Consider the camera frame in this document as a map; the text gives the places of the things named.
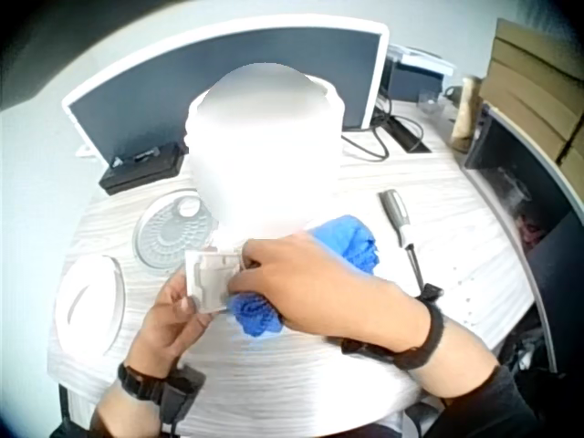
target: perforated disc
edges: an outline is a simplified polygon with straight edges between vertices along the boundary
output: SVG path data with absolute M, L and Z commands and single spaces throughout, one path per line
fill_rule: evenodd
M 185 249 L 202 249 L 216 223 L 195 190 L 165 194 L 152 203 L 136 224 L 134 253 L 144 265 L 172 270 Z

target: person's right hand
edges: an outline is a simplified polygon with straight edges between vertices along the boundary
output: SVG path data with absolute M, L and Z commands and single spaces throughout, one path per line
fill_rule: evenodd
M 248 269 L 234 276 L 229 290 L 266 297 L 292 329 L 360 339 L 371 316 L 379 284 L 340 257 L 330 254 L 306 233 L 277 240 L 249 240 L 243 257 Z

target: computer monitor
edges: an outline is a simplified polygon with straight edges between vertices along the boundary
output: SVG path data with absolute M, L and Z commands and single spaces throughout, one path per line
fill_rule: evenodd
M 230 71 L 278 63 L 323 78 L 345 103 L 344 128 L 368 128 L 387 52 L 384 24 L 324 15 L 257 16 L 203 26 L 145 47 L 63 99 L 90 148 L 111 166 L 181 141 L 191 102 Z

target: desk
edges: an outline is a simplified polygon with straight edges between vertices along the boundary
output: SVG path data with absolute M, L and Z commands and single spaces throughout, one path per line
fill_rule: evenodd
M 417 253 L 424 279 L 441 286 L 443 312 L 495 347 L 533 303 L 525 271 L 513 246 L 481 195 L 461 172 L 433 125 L 412 104 L 394 112 L 417 119 L 431 154 L 406 154 L 385 132 L 391 157 L 382 163 L 343 157 L 339 187 L 315 221 L 341 214 L 359 217 L 377 238 L 377 276 L 417 295 L 407 255 L 398 247 L 377 193 L 397 188 L 418 229 Z M 350 137 L 379 148 L 370 133 Z M 347 152 L 354 151 L 347 146 Z M 164 278 L 138 264 L 131 236 L 136 221 L 157 197 L 193 187 L 188 163 L 171 180 L 107 197 L 96 194 L 81 218 L 65 260 L 65 273 L 80 256 L 116 258 L 126 284 L 122 327 L 100 360 L 81 364 L 50 333 L 48 372 L 76 394 L 97 403 L 116 376 Z M 374 360 L 340 354 L 316 336 L 285 329 L 251 339 L 235 319 L 220 315 L 182 360 L 204 372 L 207 382 L 177 432 L 196 436 L 306 436 L 348 430 L 375 422 L 412 404 L 420 390 L 409 376 Z

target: blue rag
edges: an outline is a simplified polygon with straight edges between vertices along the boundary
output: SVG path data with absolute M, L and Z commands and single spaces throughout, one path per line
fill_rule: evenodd
M 341 216 L 313 229 L 319 242 L 367 274 L 379 263 L 375 238 L 370 229 L 354 216 Z M 282 329 L 277 311 L 261 295 L 245 292 L 230 297 L 228 310 L 235 315 L 244 332 L 254 338 L 266 331 Z

